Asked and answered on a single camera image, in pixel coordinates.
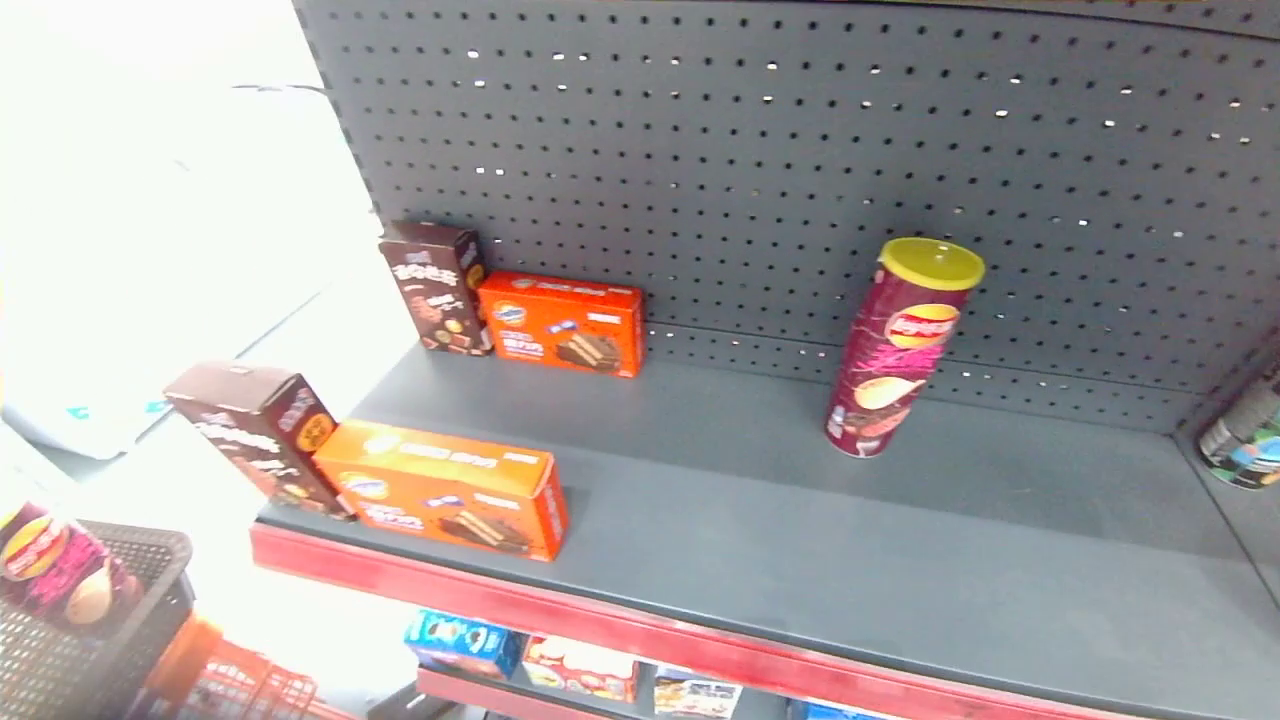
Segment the cylindrical container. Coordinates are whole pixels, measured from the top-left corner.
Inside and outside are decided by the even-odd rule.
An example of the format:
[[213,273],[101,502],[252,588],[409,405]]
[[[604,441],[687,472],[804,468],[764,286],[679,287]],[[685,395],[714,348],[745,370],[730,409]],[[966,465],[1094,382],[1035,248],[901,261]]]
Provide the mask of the cylindrical container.
[[0,497],[0,602],[90,638],[115,632],[142,585],[78,524]]
[[950,242],[900,237],[884,243],[827,409],[827,437],[837,448],[855,457],[884,450],[984,272],[982,258]]
[[1280,480],[1280,361],[1274,363],[1201,433],[1210,471],[1240,488]]

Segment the orange wafer box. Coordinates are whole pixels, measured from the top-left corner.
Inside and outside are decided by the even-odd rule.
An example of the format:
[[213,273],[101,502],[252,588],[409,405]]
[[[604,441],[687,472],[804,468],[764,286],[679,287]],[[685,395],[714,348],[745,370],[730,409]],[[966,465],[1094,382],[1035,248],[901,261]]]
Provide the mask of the orange wafer box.
[[556,457],[347,420],[314,460],[374,528],[553,560],[568,528]]
[[640,288],[497,272],[480,304],[499,357],[634,378],[644,361]]

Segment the red basket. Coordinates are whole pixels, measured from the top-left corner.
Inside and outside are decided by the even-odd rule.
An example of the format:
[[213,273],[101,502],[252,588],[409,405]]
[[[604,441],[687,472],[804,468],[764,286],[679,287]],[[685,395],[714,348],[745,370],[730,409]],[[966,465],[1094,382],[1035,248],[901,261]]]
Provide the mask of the red basket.
[[[276,666],[266,656],[221,638],[192,615],[189,635],[175,643],[148,680],[148,717],[165,720],[356,720],[316,700],[315,682]],[[191,667],[198,667],[195,683]]]

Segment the yellow lid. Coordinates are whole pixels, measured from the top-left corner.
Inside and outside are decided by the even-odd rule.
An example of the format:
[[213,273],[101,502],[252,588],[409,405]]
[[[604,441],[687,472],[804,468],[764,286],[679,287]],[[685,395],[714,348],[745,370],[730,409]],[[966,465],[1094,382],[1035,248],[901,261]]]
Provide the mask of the yellow lid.
[[959,245],[928,237],[900,237],[884,243],[879,261],[900,278],[929,290],[969,290],[982,282],[982,258]]

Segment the red shelf edge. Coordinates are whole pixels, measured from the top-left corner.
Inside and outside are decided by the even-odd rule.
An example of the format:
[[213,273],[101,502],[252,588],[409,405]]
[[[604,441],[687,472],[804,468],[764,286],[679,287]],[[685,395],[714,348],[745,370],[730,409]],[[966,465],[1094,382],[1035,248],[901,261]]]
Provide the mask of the red shelf edge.
[[[852,705],[910,720],[1135,720],[1132,715],[879,667],[326,541],[262,523],[252,525],[250,537],[253,561],[260,568],[476,618],[521,632],[591,642],[787,697]],[[426,673],[431,675],[433,683],[447,678],[454,684],[476,688],[468,692],[518,698],[518,702],[556,708],[535,715],[538,717],[595,717],[439,673]],[[457,700],[436,691],[431,694]],[[483,702],[465,702],[502,711]],[[527,715],[529,706],[524,710]]]
[[484,707],[512,717],[536,717],[538,720],[600,720],[604,717],[547,700],[472,683],[466,678],[433,673],[424,667],[417,669],[417,692],[460,705]]

